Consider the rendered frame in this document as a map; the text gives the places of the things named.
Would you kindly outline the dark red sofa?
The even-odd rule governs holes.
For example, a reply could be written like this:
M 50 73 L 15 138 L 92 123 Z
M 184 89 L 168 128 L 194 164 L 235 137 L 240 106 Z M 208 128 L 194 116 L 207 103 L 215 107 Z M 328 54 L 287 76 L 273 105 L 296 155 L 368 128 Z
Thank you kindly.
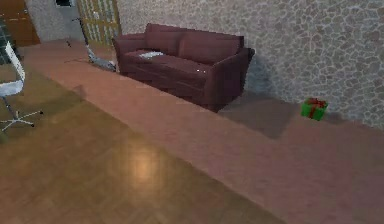
M 153 23 L 113 45 L 121 75 L 213 112 L 242 95 L 255 54 L 242 36 Z M 139 57 L 151 51 L 164 55 Z

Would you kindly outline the white paper sheet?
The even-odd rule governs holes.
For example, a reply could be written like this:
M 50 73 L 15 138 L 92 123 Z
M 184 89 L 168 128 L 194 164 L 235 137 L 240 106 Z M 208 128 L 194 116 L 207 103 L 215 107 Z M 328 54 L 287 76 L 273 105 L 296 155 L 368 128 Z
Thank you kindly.
M 151 59 L 153 57 L 163 56 L 163 55 L 164 55 L 164 53 L 162 53 L 162 52 L 151 51 L 151 52 L 146 52 L 146 53 L 140 54 L 139 57 L 144 58 L 144 59 Z

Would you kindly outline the grey upright vacuum cleaner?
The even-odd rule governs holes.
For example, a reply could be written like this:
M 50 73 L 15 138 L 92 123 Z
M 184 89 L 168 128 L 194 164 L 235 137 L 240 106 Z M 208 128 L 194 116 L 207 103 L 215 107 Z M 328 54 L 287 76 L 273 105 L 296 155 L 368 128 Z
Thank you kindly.
M 84 29 L 84 25 L 83 25 L 82 19 L 80 17 L 77 17 L 77 18 L 74 18 L 74 21 L 78 21 L 79 24 L 80 24 L 80 28 L 81 28 L 81 32 L 83 34 L 84 43 L 85 43 L 85 47 L 86 47 L 86 50 L 87 50 L 87 55 L 88 55 L 89 62 L 91 64 L 96 65 L 96 66 L 98 66 L 100 68 L 103 68 L 105 70 L 109 70 L 109 71 L 115 72 L 116 71 L 116 64 L 113 61 L 108 61 L 106 59 L 97 57 L 95 55 L 95 53 L 92 51 L 92 49 L 90 48 L 90 44 L 89 44 L 89 41 L 88 41 L 88 37 L 86 36 L 86 33 L 85 33 L 85 29 Z

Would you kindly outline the green gift box red ribbon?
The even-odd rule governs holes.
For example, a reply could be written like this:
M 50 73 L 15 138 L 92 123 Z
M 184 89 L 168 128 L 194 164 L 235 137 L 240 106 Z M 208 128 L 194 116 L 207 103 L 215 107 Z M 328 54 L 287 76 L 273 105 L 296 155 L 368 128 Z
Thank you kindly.
M 307 98 L 301 105 L 301 115 L 320 121 L 328 107 L 328 103 L 317 98 Z

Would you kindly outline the yellow glazed room door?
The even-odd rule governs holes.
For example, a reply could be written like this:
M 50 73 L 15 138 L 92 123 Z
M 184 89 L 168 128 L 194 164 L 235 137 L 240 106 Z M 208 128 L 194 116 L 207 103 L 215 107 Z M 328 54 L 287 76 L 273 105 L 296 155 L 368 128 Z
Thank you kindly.
M 76 0 L 90 43 L 112 46 L 112 38 L 121 33 L 116 0 Z

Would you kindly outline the white swivel office chair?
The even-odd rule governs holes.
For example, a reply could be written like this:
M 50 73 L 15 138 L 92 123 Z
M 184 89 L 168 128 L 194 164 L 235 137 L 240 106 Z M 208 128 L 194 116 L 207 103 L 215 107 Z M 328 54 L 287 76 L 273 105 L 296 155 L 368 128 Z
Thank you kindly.
M 10 63 L 16 71 L 16 79 L 14 81 L 0 83 L 0 98 L 3 100 L 6 109 L 12 116 L 11 119 L 0 120 L 0 123 L 6 123 L 6 126 L 1 128 L 1 131 L 5 132 L 9 127 L 16 123 L 24 123 L 34 127 L 35 124 L 27 121 L 26 117 L 35 114 L 43 115 L 44 112 L 38 110 L 21 116 L 19 111 L 14 111 L 12 109 L 7 100 L 9 96 L 14 96 L 22 92 L 24 89 L 26 72 L 21 63 L 21 55 L 18 53 L 12 35 L 3 19 L 0 19 L 0 61 Z

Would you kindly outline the brown wooden door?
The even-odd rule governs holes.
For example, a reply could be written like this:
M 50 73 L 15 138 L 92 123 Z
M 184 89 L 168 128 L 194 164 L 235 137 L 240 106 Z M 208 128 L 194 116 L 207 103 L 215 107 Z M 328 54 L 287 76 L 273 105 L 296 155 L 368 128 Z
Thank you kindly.
M 25 0 L 0 0 L 3 19 L 17 47 L 40 43 Z

